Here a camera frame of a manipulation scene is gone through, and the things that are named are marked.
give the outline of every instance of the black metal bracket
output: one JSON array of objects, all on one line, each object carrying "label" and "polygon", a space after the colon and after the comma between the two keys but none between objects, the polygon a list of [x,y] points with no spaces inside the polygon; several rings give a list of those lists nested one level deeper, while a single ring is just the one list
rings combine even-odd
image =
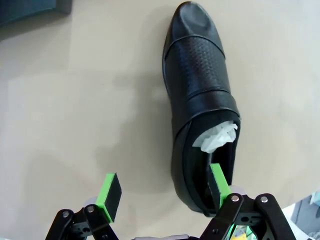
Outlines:
[{"label": "black metal bracket", "polygon": [[[256,199],[238,193],[228,195],[199,240],[225,240],[232,225],[249,226],[258,240],[296,240],[275,197],[268,193]],[[86,240],[91,235],[95,240],[119,240],[105,211],[95,204],[77,213],[60,210],[46,240]]]},{"label": "black metal bracket", "polygon": [[199,240],[224,240],[231,226],[249,226],[258,240],[295,240],[275,197],[265,193],[251,199],[230,194]]},{"label": "black metal bracket", "polygon": [[60,210],[45,240],[86,240],[91,235],[96,240],[118,240],[104,210],[95,204],[83,207],[77,213],[70,209]]}]

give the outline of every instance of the dark object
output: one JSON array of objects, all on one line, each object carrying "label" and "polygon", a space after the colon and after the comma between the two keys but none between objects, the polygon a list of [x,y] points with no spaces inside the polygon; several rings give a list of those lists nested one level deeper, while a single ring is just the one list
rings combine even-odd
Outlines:
[{"label": "dark object", "polygon": [[[296,239],[274,196],[266,193],[253,200],[247,195],[232,193],[200,238],[188,240],[224,240],[233,224],[250,226],[258,240]],[[118,240],[104,211],[94,204],[77,213],[60,210],[45,239],[85,240],[90,235],[96,240]]]},{"label": "dark object", "polygon": [[[175,191],[190,209],[213,216],[209,164],[219,163],[231,185],[241,122],[220,37],[197,3],[184,2],[175,11],[164,44],[162,71],[172,110]],[[199,135],[226,121],[238,126],[234,142],[212,154],[192,147]]]},{"label": "dark object", "polygon": [[109,223],[104,210],[95,204],[77,213],[62,209],[56,214],[45,240],[85,240],[91,235],[96,240],[118,240]]},{"label": "dark object", "polygon": [[320,231],[319,206],[310,204],[310,200],[311,196],[308,196],[297,202],[291,217],[292,222],[307,235]]},{"label": "dark object", "polygon": [[72,0],[0,0],[0,26],[46,11],[70,14]]},{"label": "dark object", "polygon": [[119,179],[117,174],[114,174],[112,184],[110,185],[108,194],[104,201],[105,208],[107,209],[110,220],[112,222],[115,221],[121,195],[122,195],[122,190],[119,183]]}]

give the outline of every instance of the green component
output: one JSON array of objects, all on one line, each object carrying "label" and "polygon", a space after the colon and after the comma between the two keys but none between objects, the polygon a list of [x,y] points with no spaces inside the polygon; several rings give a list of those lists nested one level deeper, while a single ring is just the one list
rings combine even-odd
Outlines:
[{"label": "green component", "polygon": [[121,198],[121,187],[116,173],[108,173],[105,176],[100,193],[95,205],[103,209],[108,221],[113,223]]},{"label": "green component", "polygon": [[257,240],[256,235],[251,231],[250,227],[247,226],[245,234],[247,236],[247,239],[249,240]]},{"label": "green component", "polygon": [[226,238],[225,239],[230,239],[232,236],[231,236],[231,231],[232,229],[234,228],[234,224],[232,224],[232,226],[230,227],[229,231],[228,231],[228,234],[226,235]]},{"label": "green component", "polygon": [[216,181],[217,187],[220,192],[220,207],[222,206],[222,203],[226,199],[226,197],[231,194],[231,190],[228,186],[227,180],[225,178],[224,173],[222,172],[222,169],[220,167],[219,163],[213,163],[210,164],[213,177]]}]

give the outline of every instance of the crumpled paper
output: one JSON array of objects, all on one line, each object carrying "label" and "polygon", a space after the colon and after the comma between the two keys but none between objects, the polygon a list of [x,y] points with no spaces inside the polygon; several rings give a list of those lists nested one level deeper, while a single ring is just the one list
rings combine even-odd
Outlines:
[{"label": "crumpled paper", "polygon": [[217,148],[236,139],[238,126],[233,121],[225,121],[203,132],[193,143],[193,147],[212,154]]}]

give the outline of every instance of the bolt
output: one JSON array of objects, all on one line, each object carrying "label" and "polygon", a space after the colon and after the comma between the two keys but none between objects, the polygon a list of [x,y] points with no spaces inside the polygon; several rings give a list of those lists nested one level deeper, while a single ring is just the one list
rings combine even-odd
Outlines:
[{"label": "bolt", "polygon": [[266,196],[262,196],[262,197],[260,198],[260,200],[261,200],[261,202],[263,202],[263,203],[268,202],[268,198],[267,198]]},{"label": "bolt", "polygon": [[62,213],[62,216],[63,216],[64,218],[68,217],[68,216],[69,216],[69,212],[68,212],[68,211],[64,211],[64,212]]},{"label": "bolt", "polygon": [[87,210],[89,213],[92,213],[95,210],[95,208],[93,206],[88,206]]},{"label": "bolt", "polygon": [[238,197],[237,195],[233,195],[233,196],[231,197],[231,200],[232,200],[233,202],[238,202],[238,201],[239,201],[239,197]]}]

